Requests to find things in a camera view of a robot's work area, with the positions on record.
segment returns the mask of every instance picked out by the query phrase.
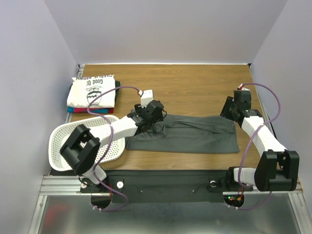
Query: graphic print on shirt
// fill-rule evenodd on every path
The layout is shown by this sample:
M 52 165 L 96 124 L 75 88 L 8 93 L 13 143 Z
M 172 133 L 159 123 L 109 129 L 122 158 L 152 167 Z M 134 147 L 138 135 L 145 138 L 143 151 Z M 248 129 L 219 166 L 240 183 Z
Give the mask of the graphic print on shirt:
M 87 94 L 87 100 L 88 103 L 90 104 L 94 99 L 96 99 L 98 96 L 102 94 L 102 91 L 100 91 L 100 88 L 102 86 L 92 86 L 91 88 L 86 89 L 88 92 Z M 102 97 L 97 99 L 92 105 L 99 105 L 99 102 L 101 101 Z

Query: plastic basket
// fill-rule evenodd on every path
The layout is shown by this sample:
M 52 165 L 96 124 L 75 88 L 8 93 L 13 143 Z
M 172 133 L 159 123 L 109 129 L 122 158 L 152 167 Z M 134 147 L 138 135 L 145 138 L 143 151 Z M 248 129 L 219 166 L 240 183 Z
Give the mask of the plastic basket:
M 107 117 L 111 122 L 119 120 L 119 118 L 117 118 L 116 116 L 112 116 L 112 115 L 107 115 L 105 117 Z M 49 162 L 53 169 L 57 171 L 68 171 L 72 169 L 68 165 L 68 163 L 65 161 L 65 159 L 62 157 L 62 155 L 59 153 L 59 150 L 62 147 L 62 140 L 66 136 L 70 135 L 72 131 L 74 130 L 74 128 L 76 128 L 80 124 L 84 124 L 87 128 L 90 128 L 90 127 L 107 124 L 107 121 L 104 120 L 102 117 L 95 117 L 95 118 L 75 121 L 72 123 L 66 123 L 57 127 L 51 133 L 50 140 L 49 140 Z M 107 149 L 107 145 L 104 145 L 98 150 L 96 162 L 99 161 L 99 159 L 103 156 L 106 149 Z M 125 138 L 113 141 L 111 148 L 109 149 L 106 157 L 101 161 L 101 163 L 112 161 L 112 160 L 119 158 L 124 149 L 125 149 Z

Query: white t-shirt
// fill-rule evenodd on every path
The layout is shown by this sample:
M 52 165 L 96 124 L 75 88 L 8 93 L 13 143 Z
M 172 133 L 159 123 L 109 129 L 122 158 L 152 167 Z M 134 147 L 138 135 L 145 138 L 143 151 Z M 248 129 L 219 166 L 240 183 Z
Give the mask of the white t-shirt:
M 73 78 L 67 106 L 76 108 L 87 108 L 91 101 L 101 94 L 115 88 L 114 75 L 98 77 Z M 115 106 L 115 90 L 98 98 L 91 108 L 112 108 Z

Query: dark gray garment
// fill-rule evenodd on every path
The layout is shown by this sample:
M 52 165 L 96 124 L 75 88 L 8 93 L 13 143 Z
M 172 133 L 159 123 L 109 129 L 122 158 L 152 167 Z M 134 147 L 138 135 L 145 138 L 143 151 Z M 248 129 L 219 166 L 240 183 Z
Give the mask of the dark gray garment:
M 126 138 L 126 149 L 178 153 L 237 153 L 234 122 L 221 116 L 167 115 L 145 133 Z

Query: white wall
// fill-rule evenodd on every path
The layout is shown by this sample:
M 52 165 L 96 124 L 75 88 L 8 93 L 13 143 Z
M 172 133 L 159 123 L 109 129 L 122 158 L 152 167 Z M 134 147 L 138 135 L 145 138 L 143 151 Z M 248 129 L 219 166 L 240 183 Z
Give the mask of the white wall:
M 77 63 L 44 1 L 0 8 L 0 233 L 28 233 Z
M 45 0 L 78 63 L 250 63 L 286 0 Z
M 259 50 L 251 72 L 254 81 L 269 85 L 282 104 L 273 123 L 278 140 L 300 155 L 299 178 L 312 213 L 312 2 L 288 0 Z M 271 95 L 258 89 L 269 116 L 276 114 Z

